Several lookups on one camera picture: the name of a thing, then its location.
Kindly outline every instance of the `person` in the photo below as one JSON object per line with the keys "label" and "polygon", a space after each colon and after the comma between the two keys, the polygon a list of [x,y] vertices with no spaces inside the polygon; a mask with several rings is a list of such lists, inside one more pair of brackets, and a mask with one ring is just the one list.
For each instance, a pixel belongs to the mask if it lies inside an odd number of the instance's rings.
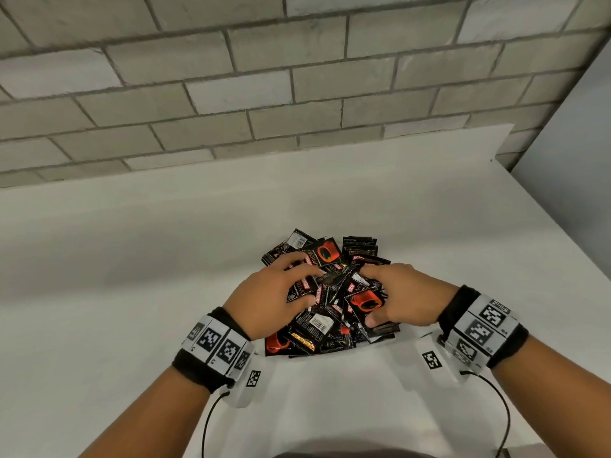
{"label": "person", "polygon": [[[324,274],[308,264],[286,270],[304,257],[301,252],[279,257],[244,280],[223,305],[251,340],[270,336],[312,305],[311,295],[286,302],[292,284]],[[361,274],[381,281],[388,293],[386,305],[367,317],[370,327],[386,321],[431,325],[459,290],[400,263],[368,265]],[[611,385],[607,382],[532,336],[492,372],[557,458],[611,456]],[[80,457],[181,457],[209,397],[208,389],[170,367]]]}

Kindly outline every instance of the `black cable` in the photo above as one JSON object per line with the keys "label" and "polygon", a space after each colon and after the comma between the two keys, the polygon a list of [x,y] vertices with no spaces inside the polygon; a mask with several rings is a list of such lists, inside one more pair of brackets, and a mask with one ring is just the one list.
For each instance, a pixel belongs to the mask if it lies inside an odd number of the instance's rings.
{"label": "black cable", "polygon": [[496,388],[496,386],[494,384],[492,384],[488,379],[486,379],[485,377],[474,373],[473,371],[461,371],[460,374],[465,375],[471,375],[471,376],[477,376],[480,379],[483,379],[484,381],[486,381],[490,387],[492,387],[494,389],[494,391],[499,394],[499,397],[501,400],[503,400],[503,405],[505,406],[505,409],[507,411],[507,429],[505,430],[505,436],[503,437],[503,440],[500,443],[499,449],[497,451],[497,454],[494,455],[494,458],[499,458],[500,454],[503,453],[503,448],[505,447],[505,442],[507,442],[507,436],[509,435],[509,429],[511,428],[511,414],[509,412],[509,405],[507,405],[507,401],[505,400],[505,397],[503,397],[503,394]]}
{"label": "black cable", "polygon": [[220,402],[223,397],[227,397],[228,395],[229,395],[229,392],[222,393],[219,396],[219,398],[216,400],[216,402],[214,402],[212,404],[212,408],[210,408],[210,411],[208,412],[208,417],[206,418],[206,424],[203,426],[203,434],[202,434],[202,458],[203,458],[203,444],[204,444],[204,442],[206,442],[206,431],[208,429],[208,422],[210,421],[210,416],[212,416],[212,411],[214,410],[214,407],[216,407],[216,404],[218,402]]}

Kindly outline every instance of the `pile of coffee sachets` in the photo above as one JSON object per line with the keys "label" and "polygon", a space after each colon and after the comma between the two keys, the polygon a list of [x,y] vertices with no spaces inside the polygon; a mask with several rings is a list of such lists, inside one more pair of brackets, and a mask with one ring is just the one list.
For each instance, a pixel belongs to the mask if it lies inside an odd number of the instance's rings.
{"label": "pile of coffee sachets", "polygon": [[[365,278],[359,271],[365,264],[385,265],[378,257],[377,239],[345,236],[340,248],[333,238],[314,239],[301,230],[274,247],[262,258],[268,266],[280,255],[294,251],[307,254],[304,262],[326,272],[323,277],[307,277],[289,290],[287,301],[303,295],[316,296],[316,305],[303,310],[287,326],[265,339],[265,355],[304,357],[354,349],[359,343],[373,344],[391,339],[397,323],[375,328],[365,325],[365,317],[382,307],[387,294],[379,281]],[[300,265],[293,263],[289,268]]]}

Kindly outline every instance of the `person's left hand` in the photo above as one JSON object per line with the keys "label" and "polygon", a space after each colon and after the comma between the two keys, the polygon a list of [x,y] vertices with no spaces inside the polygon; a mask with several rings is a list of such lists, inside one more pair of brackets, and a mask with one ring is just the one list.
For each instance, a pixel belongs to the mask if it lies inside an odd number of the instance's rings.
{"label": "person's left hand", "polygon": [[310,275],[321,277],[325,274],[321,269],[308,264],[285,271],[291,263],[304,258],[304,252],[281,255],[270,266],[242,281],[223,305],[251,340],[271,336],[289,324],[300,311],[316,303],[313,295],[286,302],[288,290],[295,282]]}

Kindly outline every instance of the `red coffee cup image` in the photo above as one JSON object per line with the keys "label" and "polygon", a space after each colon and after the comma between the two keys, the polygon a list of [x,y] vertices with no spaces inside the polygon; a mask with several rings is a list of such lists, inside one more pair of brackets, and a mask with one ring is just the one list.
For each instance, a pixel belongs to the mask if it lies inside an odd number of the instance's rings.
{"label": "red coffee cup image", "polygon": [[382,300],[373,291],[365,291],[353,295],[350,298],[350,303],[356,305],[363,312],[371,312],[376,308],[382,307]]}
{"label": "red coffee cup image", "polygon": [[275,354],[277,352],[280,352],[282,349],[287,349],[289,346],[289,341],[286,341],[286,344],[281,344],[280,340],[278,339],[278,333],[274,333],[269,337],[265,338],[265,349],[270,353],[270,354]]}
{"label": "red coffee cup image", "polygon": [[340,252],[333,241],[326,241],[322,246],[318,246],[318,256],[325,262],[332,262],[340,256]]}

